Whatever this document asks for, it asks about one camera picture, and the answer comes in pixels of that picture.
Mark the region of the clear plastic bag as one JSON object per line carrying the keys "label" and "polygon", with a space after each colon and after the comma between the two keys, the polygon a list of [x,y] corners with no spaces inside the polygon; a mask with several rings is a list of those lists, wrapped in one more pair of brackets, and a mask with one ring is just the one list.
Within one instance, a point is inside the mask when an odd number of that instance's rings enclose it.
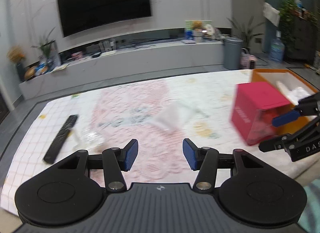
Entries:
{"label": "clear plastic bag", "polygon": [[79,130],[73,128],[72,132],[76,141],[75,149],[98,149],[105,143],[104,138],[92,129]]}

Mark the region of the small white tissue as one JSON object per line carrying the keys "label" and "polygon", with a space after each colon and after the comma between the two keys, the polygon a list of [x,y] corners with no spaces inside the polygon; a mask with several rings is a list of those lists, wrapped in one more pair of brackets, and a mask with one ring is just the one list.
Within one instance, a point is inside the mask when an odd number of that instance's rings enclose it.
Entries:
{"label": "small white tissue", "polygon": [[209,117],[195,104],[172,101],[152,117],[149,123],[163,132],[173,133],[182,129],[193,117],[198,115],[205,118]]}

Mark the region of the white paper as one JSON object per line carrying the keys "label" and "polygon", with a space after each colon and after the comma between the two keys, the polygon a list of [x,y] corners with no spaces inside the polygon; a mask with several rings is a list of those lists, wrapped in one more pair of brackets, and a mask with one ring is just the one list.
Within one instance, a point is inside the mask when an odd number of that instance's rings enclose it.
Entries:
{"label": "white paper", "polygon": [[308,93],[303,87],[295,87],[290,90],[284,83],[281,81],[276,81],[276,86],[279,91],[294,105],[297,106],[298,102],[306,97],[309,97],[311,94]]}

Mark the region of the pink box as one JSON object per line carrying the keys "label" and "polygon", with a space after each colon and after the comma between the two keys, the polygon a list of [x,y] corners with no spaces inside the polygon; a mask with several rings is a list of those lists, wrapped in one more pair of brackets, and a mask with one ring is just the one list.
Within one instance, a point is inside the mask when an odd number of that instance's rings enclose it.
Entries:
{"label": "pink box", "polygon": [[242,83],[236,86],[231,122],[245,144],[253,146],[264,139],[296,132],[296,122],[280,127],[272,125],[275,117],[291,108],[291,102],[269,83]]}

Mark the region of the lace patterned tablecloth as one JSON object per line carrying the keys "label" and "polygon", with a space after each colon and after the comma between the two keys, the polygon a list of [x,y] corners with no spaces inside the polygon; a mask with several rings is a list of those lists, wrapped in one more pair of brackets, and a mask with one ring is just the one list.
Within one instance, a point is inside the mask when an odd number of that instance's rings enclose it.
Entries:
{"label": "lace patterned tablecloth", "polygon": [[[248,83],[251,75],[250,70],[237,70],[162,78],[88,91],[47,103],[10,161],[1,188],[1,207],[17,212],[14,202],[17,188],[48,167],[43,157],[70,115],[78,115],[74,128],[92,129],[104,138],[104,145],[88,150],[90,154],[123,147],[132,139],[138,141],[138,156],[131,171],[124,175],[127,184],[191,183],[196,173],[189,169],[182,153],[185,138],[221,153],[242,148],[289,177],[298,177],[319,155],[292,162],[282,150],[262,153],[256,146],[247,146],[231,123],[236,86]],[[198,115],[176,132],[163,132],[149,121],[172,101],[195,104],[209,117]],[[59,159],[78,150],[72,133]]]}

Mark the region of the orange box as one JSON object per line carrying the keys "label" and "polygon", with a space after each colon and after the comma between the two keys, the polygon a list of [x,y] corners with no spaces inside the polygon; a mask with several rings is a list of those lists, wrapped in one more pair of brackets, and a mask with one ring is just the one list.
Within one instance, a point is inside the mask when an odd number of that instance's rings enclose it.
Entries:
{"label": "orange box", "polygon": [[[295,87],[303,87],[308,93],[311,95],[319,92],[317,88],[311,85],[309,82],[304,80],[302,77],[298,76],[291,70],[284,69],[254,69],[251,75],[251,82],[267,82],[273,87],[275,87],[278,91],[279,89],[276,86],[276,81],[281,81],[284,83],[290,90]],[[286,106],[281,111],[281,114],[287,113],[292,110],[294,105],[290,102],[289,106]],[[283,134],[293,134],[294,132],[303,128],[306,124],[312,121],[315,116],[302,116],[297,120],[285,124],[276,128],[277,135]]]}

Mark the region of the black remote control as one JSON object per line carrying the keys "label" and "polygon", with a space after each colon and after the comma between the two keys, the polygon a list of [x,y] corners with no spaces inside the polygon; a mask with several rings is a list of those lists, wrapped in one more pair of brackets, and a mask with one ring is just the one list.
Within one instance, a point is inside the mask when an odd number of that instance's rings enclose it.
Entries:
{"label": "black remote control", "polygon": [[61,148],[63,147],[65,141],[72,128],[74,127],[76,121],[78,120],[78,115],[70,115],[65,121],[59,132],[56,134],[56,137],[53,139],[50,144],[49,149],[43,157],[43,161],[48,164],[53,164],[56,161],[57,156]]}

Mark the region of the blue water bottle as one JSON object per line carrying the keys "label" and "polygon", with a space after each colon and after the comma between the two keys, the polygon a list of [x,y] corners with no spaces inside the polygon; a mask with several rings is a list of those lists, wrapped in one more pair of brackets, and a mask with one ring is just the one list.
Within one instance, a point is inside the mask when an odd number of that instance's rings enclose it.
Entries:
{"label": "blue water bottle", "polygon": [[285,45],[281,41],[281,31],[276,31],[276,37],[271,41],[269,60],[281,63],[283,61]]}

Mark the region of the grey round trash bin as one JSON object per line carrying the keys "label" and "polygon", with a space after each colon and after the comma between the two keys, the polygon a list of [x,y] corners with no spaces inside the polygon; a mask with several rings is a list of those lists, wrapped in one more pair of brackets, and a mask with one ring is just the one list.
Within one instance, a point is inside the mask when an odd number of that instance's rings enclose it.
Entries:
{"label": "grey round trash bin", "polygon": [[236,37],[225,37],[223,41],[223,66],[228,70],[240,69],[240,58],[243,41]]}

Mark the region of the tall leafy floor plant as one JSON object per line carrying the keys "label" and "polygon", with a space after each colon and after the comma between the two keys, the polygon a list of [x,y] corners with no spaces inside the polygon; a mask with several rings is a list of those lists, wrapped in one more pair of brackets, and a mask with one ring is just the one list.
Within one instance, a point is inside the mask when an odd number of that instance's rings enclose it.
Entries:
{"label": "tall leafy floor plant", "polygon": [[249,52],[251,51],[251,41],[253,38],[263,35],[263,33],[254,33],[255,29],[264,25],[264,22],[260,22],[257,24],[253,24],[254,16],[249,18],[248,23],[245,25],[244,23],[239,23],[235,18],[227,19],[231,24],[232,28],[236,30],[235,36],[242,40],[242,48],[245,48]]}

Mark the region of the grey marble tv cabinet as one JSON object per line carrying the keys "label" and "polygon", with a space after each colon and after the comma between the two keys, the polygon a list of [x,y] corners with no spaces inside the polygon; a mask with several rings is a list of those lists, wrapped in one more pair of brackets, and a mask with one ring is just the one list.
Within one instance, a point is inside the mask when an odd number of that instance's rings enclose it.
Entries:
{"label": "grey marble tv cabinet", "polygon": [[148,47],[121,50],[114,54],[70,63],[65,69],[50,72],[20,84],[23,97],[34,97],[111,78],[170,69],[221,65],[220,41],[184,44],[165,42]]}

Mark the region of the white wifi router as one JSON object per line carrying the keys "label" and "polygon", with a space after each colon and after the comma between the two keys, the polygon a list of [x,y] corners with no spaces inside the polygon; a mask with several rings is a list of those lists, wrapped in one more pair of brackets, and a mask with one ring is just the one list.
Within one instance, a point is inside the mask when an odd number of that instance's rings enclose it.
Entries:
{"label": "white wifi router", "polygon": [[113,39],[111,41],[105,40],[99,42],[99,47],[101,51],[101,56],[113,55],[116,53],[116,41]]}

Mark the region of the teddy bear plush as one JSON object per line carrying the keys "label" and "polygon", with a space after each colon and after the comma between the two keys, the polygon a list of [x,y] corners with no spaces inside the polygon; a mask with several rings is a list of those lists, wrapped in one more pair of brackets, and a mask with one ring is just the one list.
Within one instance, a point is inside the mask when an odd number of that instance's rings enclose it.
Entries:
{"label": "teddy bear plush", "polygon": [[193,32],[202,32],[203,30],[202,21],[200,20],[193,21],[191,24],[191,29],[193,30]]}

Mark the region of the green potted plant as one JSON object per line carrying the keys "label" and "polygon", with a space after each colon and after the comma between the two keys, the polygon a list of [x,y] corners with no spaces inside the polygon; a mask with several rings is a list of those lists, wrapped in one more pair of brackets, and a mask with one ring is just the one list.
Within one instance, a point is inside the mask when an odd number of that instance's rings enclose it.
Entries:
{"label": "green potted plant", "polygon": [[31,46],[40,51],[41,55],[45,57],[46,64],[50,71],[54,70],[56,67],[61,65],[61,59],[57,48],[57,43],[55,39],[51,39],[50,36],[55,30],[52,28],[49,33],[44,33],[39,37],[39,42],[37,45]]}

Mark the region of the dark vase yellow flowers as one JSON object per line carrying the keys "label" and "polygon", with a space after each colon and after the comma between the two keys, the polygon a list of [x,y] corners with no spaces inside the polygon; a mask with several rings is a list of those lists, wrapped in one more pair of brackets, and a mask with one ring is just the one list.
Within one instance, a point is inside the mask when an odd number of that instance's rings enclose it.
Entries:
{"label": "dark vase yellow flowers", "polygon": [[21,47],[11,47],[7,53],[7,58],[15,65],[20,81],[24,82],[25,68],[23,66],[23,60],[25,59],[25,55]]}

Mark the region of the black wall television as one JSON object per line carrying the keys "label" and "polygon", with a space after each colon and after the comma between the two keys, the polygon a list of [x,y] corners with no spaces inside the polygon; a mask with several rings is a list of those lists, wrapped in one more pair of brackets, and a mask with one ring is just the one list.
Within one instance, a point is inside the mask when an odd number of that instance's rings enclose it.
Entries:
{"label": "black wall television", "polygon": [[150,0],[57,0],[64,37],[115,22],[152,16]]}

